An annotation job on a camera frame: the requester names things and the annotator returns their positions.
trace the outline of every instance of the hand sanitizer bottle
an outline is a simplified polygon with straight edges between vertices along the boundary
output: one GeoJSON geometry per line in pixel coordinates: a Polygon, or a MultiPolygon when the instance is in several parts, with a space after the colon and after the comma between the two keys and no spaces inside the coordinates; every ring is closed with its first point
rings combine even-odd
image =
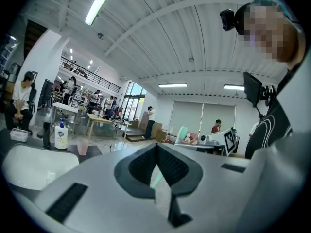
{"type": "Polygon", "coordinates": [[[67,148],[68,129],[64,127],[65,119],[61,119],[59,126],[55,127],[55,147],[60,150],[67,148]]]}

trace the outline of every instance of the light fixture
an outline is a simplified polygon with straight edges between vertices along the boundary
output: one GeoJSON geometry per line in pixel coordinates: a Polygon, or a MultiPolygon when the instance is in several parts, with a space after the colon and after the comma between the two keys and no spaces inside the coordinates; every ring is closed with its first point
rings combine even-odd
{"type": "Polygon", "coordinates": [[[170,88],[170,87],[187,87],[186,83],[166,83],[166,84],[159,84],[160,88],[170,88]]]}
{"type": "Polygon", "coordinates": [[[98,14],[99,10],[102,8],[103,4],[106,0],[94,0],[87,16],[86,16],[86,24],[92,25],[96,15],[98,14]]]}
{"type": "Polygon", "coordinates": [[[243,91],[244,86],[243,85],[235,85],[235,84],[225,84],[224,89],[243,91]]]}

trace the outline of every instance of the white sink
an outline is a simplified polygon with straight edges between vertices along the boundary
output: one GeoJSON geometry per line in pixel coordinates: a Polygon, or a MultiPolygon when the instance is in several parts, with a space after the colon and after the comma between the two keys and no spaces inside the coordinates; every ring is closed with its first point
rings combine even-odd
{"type": "Polygon", "coordinates": [[[7,182],[42,190],[77,165],[78,157],[72,153],[16,145],[5,157],[1,169],[7,182]]]}

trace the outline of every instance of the black monitor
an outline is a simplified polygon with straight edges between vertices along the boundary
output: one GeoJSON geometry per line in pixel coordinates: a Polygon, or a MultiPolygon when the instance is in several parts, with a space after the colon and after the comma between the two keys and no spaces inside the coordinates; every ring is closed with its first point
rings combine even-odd
{"type": "Polygon", "coordinates": [[[262,83],[248,72],[244,72],[244,93],[254,108],[259,102],[262,83]]]}

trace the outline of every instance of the floor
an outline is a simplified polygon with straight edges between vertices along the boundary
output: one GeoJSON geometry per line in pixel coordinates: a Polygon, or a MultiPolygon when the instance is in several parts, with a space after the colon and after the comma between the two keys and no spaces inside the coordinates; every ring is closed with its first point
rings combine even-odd
{"type": "MultiPolygon", "coordinates": [[[[44,117],[49,112],[49,108],[44,108],[37,111],[35,124],[33,126],[30,126],[30,129],[33,131],[33,138],[39,139],[37,137],[37,133],[42,129],[44,117]]],[[[61,117],[64,117],[64,115],[57,115],[56,120],[61,117]]],[[[73,120],[71,116],[69,116],[68,119],[69,122],[72,122],[73,120]]],[[[68,135],[68,144],[76,145],[80,137],[85,137],[87,122],[87,115],[79,115],[75,126],[76,136],[74,139],[72,139],[72,135],[70,133],[68,135]]],[[[4,114],[0,113],[0,130],[2,130],[3,128],[6,128],[5,118],[4,114]]],[[[96,123],[93,127],[93,134],[90,139],[90,145],[96,145],[102,154],[109,154],[110,152],[121,151],[134,146],[144,147],[151,143],[156,143],[155,140],[149,140],[147,142],[129,142],[128,140],[125,140],[124,137],[122,137],[122,132],[124,130],[125,127],[123,127],[121,131],[118,131],[117,137],[115,137],[116,131],[113,130],[112,125],[103,125],[96,123]]],[[[131,128],[128,129],[128,132],[141,133],[139,129],[131,128]]],[[[54,133],[51,134],[51,142],[54,142],[53,134],[54,133]]],[[[166,183],[157,166],[155,167],[151,177],[151,187],[155,189],[155,206],[159,209],[160,213],[162,213],[163,216],[167,217],[171,200],[171,189],[166,183]]]]}

